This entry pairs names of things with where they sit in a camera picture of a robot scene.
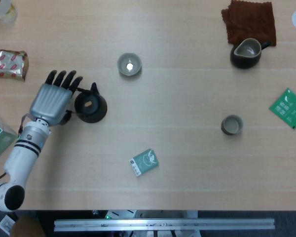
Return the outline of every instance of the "red and white wrapper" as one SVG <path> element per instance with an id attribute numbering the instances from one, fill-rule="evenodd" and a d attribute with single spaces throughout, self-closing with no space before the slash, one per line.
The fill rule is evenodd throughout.
<path id="1" fill-rule="evenodd" d="M 24 51 L 0 50 L 0 78 L 25 81 L 29 58 Z"/>

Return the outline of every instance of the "brown towel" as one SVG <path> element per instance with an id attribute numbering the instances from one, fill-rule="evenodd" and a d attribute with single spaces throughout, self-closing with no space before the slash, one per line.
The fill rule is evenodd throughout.
<path id="1" fill-rule="evenodd" d="M 226 23 L 228 43 L 237 45 L 246 38 L 255 38 L 260 43 L 271 41 L 276 45 L 276 31 L 271 2 L 248 2 L 231 0 L 222 10 Z"/>

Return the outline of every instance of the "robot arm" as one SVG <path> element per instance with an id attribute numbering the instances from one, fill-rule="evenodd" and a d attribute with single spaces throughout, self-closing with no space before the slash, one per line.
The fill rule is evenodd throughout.
<path id="1" fill-rule="evenodd" d="M 26 181 L 50 134 L 49 127 L 61 124 L 68 115 L 66 107 L 82 80 L 77 77 L 70 85 L 75 75 L 75 71 L 71 71 L 61 85 L 66 74 L 62 71 L 52 85 L 56 73 L 52 71 L 41 86 L 30 108 L 36 120 L 26 124 L 4 164 L 10 181 L 0 183 L 0 211 L 14 211 L 22 205 Z"/>

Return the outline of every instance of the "light wood tabletop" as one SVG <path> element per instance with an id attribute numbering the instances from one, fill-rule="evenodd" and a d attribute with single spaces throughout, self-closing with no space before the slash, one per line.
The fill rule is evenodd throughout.
<path id="1" fill-rule="evenodd" d="M 25 50 L 30 66 L 25 82 L 0 79 L 0 117 L 17 131 L 53 69 L 77 70 L 108 103 L 99 123 L 51 127 L 22 209 L 296 210 L 296 130 L 269 110 L 296 93 L 296 0 L 273 2 L 277 46 L 249 70 L 229 61 L 230 0 L 14 2 L 0 49 Z M 140 56 L 139 77 L 119 74 L 124 52 Z M 229 114 L 241 135 L 222 133 Z M 159 167 L 136 177 L 129 159 L 148 148 Z"/>

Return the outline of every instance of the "small tea packet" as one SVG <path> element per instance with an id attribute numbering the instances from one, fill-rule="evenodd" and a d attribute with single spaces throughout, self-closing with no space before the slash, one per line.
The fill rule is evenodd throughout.
<path id="1" fill-rule="evenodd" d="M 159 165 L 156 154 L 152 149 L 148 149 L 130 159 L 129 163 L 132 165 L 136 176 L 140 176 Z"/>
<path id="2" fill-rule="evenodd" d="M 24 51 L 0 50 L 0 78 L 25 80 L 29 58 Z"/>
<path id="3" fill-rule="evenodd" d="M 287 88 L 270 110 L 292 129 L 296 129 L 296 94 Z"/>

